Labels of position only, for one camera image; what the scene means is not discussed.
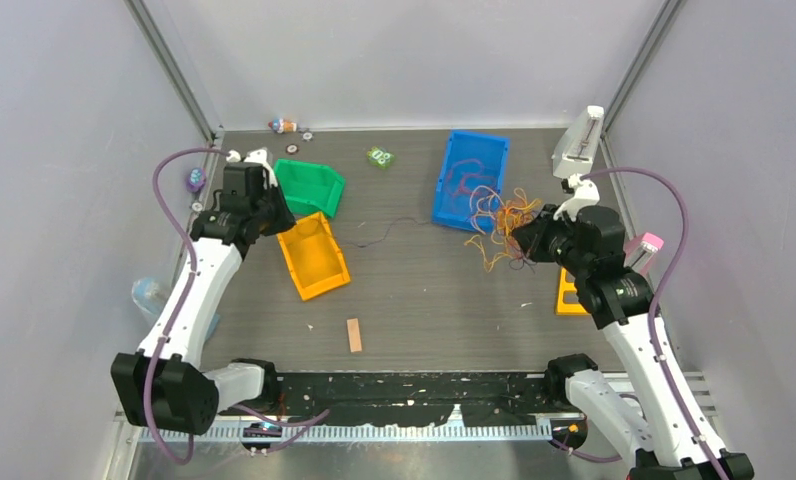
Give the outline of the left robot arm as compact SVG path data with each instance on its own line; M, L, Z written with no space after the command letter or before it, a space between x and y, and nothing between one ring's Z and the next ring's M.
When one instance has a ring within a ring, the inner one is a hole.
M267 162L226 165L219 203L193 222L189 257L159 319L136 352L117 354L111 365L130 424L202 435L235 404L258 414L279 405L273 363L240 358L212 371L200 364L220 300L250 246L294 224Z

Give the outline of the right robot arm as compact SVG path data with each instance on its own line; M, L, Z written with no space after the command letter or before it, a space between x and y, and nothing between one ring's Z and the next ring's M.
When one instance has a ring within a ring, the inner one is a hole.
M558 410L583 412L616 449L630 479L751 479L749 457L731 452L682 379L648 281L626 264L619 214L603 206L575 217L543 207L512 232L522 253L574 277L579 303L622 361L638 399L613 390L585 354L549 361L545 397Z

